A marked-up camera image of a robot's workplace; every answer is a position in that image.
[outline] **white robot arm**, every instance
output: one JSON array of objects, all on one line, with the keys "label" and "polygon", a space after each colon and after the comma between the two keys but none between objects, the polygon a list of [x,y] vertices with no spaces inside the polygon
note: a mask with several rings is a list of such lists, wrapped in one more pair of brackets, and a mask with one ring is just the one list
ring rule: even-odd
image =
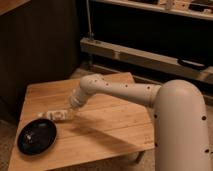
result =
[{"label": "white robot arm", "polygon": [[80,80],[70,104],[81,107],[96,93],[154,108],[156,171],[211,171],[205,102],[194,85],[112,83],[94,74]]}]

